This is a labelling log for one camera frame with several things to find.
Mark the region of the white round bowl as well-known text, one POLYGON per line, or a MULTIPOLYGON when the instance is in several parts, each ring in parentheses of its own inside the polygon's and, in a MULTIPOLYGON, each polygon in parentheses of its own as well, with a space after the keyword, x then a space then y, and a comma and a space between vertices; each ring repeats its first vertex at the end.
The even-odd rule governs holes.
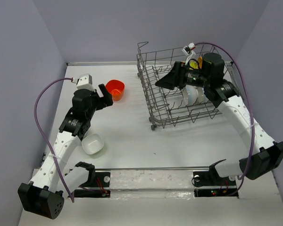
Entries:
POLYGON ((183 100, 185 102, 185 105, 193 105, 196 103, 198 99, 198 90, 190 85, 186 85, 183 90, 183 100))
POLYGON ((197 103, 202 104, 206 100, 206 97, 204 95, 204 89, 202 87, 197 87, 197 91, 198 91, 197 103))

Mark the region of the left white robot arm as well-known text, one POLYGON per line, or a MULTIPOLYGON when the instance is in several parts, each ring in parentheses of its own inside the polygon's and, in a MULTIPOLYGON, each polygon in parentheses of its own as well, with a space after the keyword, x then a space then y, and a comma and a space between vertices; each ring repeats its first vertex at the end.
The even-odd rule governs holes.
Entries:
POLYGON ((80 161, 66 175, 62 171, 73 151, 82 143, 94 113, 113 105, 112 95, 105 85, 100 84, 99 88, 103 94, 101 97, 91 88, 74 92, 72 106, 58 129, 55 143, 49 145, 50 153, 30 181, 18 188, 25 211, 56 219, 66 198, 73 201, 78 187, 94 183, 96 173, 91 163, 80 161))

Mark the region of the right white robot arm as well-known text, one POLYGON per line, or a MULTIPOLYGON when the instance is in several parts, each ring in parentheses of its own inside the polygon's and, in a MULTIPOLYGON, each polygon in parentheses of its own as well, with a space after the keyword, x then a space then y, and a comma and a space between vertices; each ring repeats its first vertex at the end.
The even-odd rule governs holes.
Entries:
POLYGON ((276 142, 254 119, 238 89, 224 79, 225 62, 217 53, 206 53, 201 68, 191 69, 188 62, 176 61, 171 71, 155 85, 168 90, 187 85, 204 89, 205 97, 232 124, 249 151, 240 160, 220 160, 210 166, 208 180, 220 184, 225 177, 255 180, 277 168, 283 159, 283 141, 276 142))

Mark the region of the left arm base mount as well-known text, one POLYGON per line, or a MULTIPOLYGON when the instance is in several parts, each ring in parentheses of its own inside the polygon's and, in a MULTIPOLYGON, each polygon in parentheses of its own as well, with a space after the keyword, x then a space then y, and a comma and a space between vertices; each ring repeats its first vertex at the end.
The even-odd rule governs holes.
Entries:
POLYGON ((109 198, 110 197, 109 171, 96 171, 95 179, 87 181, 74 191, 75 198, 109 198))

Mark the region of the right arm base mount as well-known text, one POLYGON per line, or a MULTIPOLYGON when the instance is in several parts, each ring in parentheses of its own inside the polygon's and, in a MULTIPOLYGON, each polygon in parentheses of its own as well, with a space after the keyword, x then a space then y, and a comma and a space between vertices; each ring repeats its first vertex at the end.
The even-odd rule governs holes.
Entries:
POLYGON ((238 197, 238 194, 232 194, 237 189, 235 181, 229 178, 211 179, 208 171, 194 171, 191 179, 194 186, 194 197, 238 197))

